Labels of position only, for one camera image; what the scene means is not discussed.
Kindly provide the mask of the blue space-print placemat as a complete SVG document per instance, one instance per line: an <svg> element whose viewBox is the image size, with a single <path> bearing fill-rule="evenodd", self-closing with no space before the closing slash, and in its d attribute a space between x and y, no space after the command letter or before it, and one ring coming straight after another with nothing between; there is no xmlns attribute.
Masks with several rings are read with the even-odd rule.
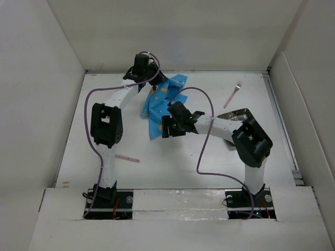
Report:
<svg viewBox="0 0 335 251"><path fill-rule="evenodd" d="M150 89L140 114L141 118L149 121L150 140L162 136L162 117L169 115L168 103L184 88L186 81L187 76L177 74Z"/></svg>

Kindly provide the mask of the black floral square plate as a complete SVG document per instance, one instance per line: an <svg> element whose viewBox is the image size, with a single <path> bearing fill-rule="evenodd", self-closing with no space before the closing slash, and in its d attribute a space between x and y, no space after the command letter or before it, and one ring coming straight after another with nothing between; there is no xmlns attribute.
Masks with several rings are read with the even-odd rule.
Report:
<svg viewBox="0 0 335 251"><path fill-rule="evenodd" d="M232 139L233 131L239 129L242 126L242 122L249 118L254 118L254 116L248 108L226 112L215 118L214 127L222 129L222 139L232 147L235 147Z"/></svg>

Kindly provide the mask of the pink-handled fork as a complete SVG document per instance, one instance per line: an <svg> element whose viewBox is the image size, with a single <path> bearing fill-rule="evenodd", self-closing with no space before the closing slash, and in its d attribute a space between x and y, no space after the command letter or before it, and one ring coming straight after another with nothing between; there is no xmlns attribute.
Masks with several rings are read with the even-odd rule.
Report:
<svg viewBox="0 0 335 251"><path fill-rule="evenodd" d="M232 94L230 95L230 97L228 98L228 100L226 101L226 103L224 105L224 109L227 108L227 106L229 105L229 103L231 102L231 100L233 99L233 97L235 96L236 92L238 92L241 89L242 84L243 84L243 81L238 81L237 85L234 88L234 91L232 92Z"/></svg>

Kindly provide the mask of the pink-handled knife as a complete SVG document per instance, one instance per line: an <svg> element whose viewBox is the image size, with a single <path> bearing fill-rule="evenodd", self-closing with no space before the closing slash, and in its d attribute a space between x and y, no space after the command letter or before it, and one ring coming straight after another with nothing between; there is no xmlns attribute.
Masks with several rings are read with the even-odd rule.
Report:
<svg viewBox="0 0 335 251"><path fill-rule="evenodd" d="M118 154L116 154L115 158L123 159L123 160L126 160L126 161L131 161L131 162L135 162L135 163L140 163L139 159L128 157L128 156L124 156L124 155L118 155Z"/></svg>

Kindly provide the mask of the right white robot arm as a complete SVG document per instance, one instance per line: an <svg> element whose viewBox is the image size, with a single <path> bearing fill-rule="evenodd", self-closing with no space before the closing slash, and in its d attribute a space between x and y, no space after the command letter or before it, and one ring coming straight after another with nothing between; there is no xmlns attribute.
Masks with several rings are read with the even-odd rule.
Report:
<svg viewBox="0 0 335 251"><path fill-rule="evenodd" d="M211 116L202 111L191 113L179 101L168 105L168 114L162 117L162 137L184 136L187 133L221 138L231 142L245 166L242 200L254 206L264 191L265 163L273 142L253 116L244 120L229 120Z"/></svg>

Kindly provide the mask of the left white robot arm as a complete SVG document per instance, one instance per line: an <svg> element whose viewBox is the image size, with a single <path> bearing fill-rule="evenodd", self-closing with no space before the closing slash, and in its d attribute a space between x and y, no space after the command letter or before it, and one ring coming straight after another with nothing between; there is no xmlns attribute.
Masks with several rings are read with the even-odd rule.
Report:
<svg viewBox="0 0 335 251"><path fill-rule="evenodd" d="M158 58L149 51L143 51L136 54L133 66L123 76L119 86L90 92L115 91L105 102L95 103L91 113L90 135L102 166L93 188L93 198L105 207L112 207L117 201L115 153L123 135L122 111L147 83L154 86L166 79L160 71Z"/></svg>

